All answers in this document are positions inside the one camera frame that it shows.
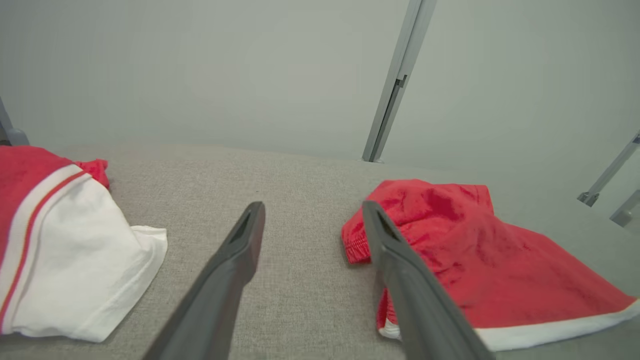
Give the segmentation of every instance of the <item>metal frame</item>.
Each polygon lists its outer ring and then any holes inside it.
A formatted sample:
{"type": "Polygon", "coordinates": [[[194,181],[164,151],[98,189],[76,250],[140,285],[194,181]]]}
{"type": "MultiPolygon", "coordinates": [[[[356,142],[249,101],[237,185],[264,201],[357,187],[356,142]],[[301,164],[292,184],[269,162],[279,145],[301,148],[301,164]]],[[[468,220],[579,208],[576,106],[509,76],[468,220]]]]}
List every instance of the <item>metal frame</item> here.
{"type": "Polygon", "coordinates": [[[4,104],[2,102],[2,98],[0,97],[0,128],[4,130],[6,134],[7,140],[9,140],[9,144],[12,146],[18,145],[29,145],[29,140],[27,139],[27,134],[20,129],[16,129],[13,127],[11,123],[11,119],[9,119],[9,114],[7,114],[4,109],[4,104]]]}
{"type": "Polygon", "coordinates": [[[622,152],[616,157],[616,159],[607,167],[606,170],[600,175],[598,180],[589,188],[589,191],[583,192],[578,196],[578,200],[587,204],[588,206],[593,206],[593,204],[598,200],[600,196],[600,192],[604,189],[605,185],[611,181],[611,179],[616,175],[616,173],[622,168],[622,166],[631,158],[631,155],[636,151],[638,144],[640,144],[640,131],[636,132],[634,137],[629,141],[627,146],[622,150],[622,152]]]}
{"type": "Polygon", "coordinates": [[[409,2],[396,50],[389,65],[387,80],[382,88],[378,109],[362,154],[364,161],[375,162],[380,159],[435,6],[436,0],[410,0],[409,2]]]}

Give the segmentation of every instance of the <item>metal bracket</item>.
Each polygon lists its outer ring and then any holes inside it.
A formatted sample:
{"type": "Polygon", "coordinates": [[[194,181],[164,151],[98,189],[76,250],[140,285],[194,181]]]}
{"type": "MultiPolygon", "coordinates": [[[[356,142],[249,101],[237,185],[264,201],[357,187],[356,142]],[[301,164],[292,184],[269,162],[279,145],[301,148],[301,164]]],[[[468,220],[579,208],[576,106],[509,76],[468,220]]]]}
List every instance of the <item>metal bracket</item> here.
{"type": "Polygon", "coordinates": [[[404,88],[405,81],[406,81],[406,75],[402,78],[402,80],[396,79],[396,86],[400,86],[401,88],[404,88]]]}
{"type": "Polygon", "coordinates": [[[606,170],[604,170],[602,175],[600,175],[598,180],[596,180],[596,182],[591,186],[589,191],[583,192],[578,196],[578,200],[588,206],[593,206],[593,203],[596,202],[597,197],[600,196],[600,192],[604,189],[604,186],[611,181],[625,162],[629,160],[631,155],[636,151],[638,144],[640,144],[640,131],[635,133],[631,141],[629,141],[627,146],[625,146],[613,162],[606,168],[606,170]]]}
{"type": "Polygon", "coordinates": [[[636,190],[614,213],[611,215],[611,221],[625,227],[633,219],[631,209],[633,209],[640,200],[640,190],[636,190]]]}

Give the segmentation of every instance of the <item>white and red garment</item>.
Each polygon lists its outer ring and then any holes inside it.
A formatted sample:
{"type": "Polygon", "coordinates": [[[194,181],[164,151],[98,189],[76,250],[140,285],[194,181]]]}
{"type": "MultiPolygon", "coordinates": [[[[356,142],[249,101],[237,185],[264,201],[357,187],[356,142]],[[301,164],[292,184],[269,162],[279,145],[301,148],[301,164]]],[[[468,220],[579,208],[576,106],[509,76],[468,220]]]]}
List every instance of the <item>white and red garment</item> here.
{"type": "Polygon", "coordinates": [[[44,149],[0,147],[0,164],[2,334],[105,340],[156,276],[166,229],[130,227],[106,177],[44,149]]]}
{"type": "MultiPolygon", "coordinates": [[[[640,313],[640,300],[551,239],[497,218],[486,186],[384,181],[367,200],[382,206],[492,351],[574,338],[640,313]]],[[[362,210],[342,240],[350,263],[369,262],[362,210]]],[[[401,339],[387,289],[377,324],[401,339]]]]}

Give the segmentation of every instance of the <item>gray fabric surface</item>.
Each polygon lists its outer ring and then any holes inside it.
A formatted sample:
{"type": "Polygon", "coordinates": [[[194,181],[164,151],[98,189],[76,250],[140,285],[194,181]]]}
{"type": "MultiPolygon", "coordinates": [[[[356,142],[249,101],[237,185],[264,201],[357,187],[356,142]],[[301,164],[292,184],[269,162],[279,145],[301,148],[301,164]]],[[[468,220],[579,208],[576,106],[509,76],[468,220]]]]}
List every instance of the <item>gray fabric surface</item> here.
{"type": "MultiPolygon", "coordinates": [[[[384,179],[484,183],[504,221],[546,234],[629,295],[640,296],[640,241],[574,199],[535,184],[485,183],[361,161],[215,146],[76,147],[73,160],[109,161],[111,193],[132,225],[168,229],[164,264],[101,344],[0,337],[2,359],[139,359],[247,204],[267,221],[257,273],[244,289],[232,359],[402,359],[375,325],[380,284],[371,265],[349,265],[340,229],[384,179]]],[[[498,359],[637,359],[640,319],[590,336],[497,354],[498,359]]]]}

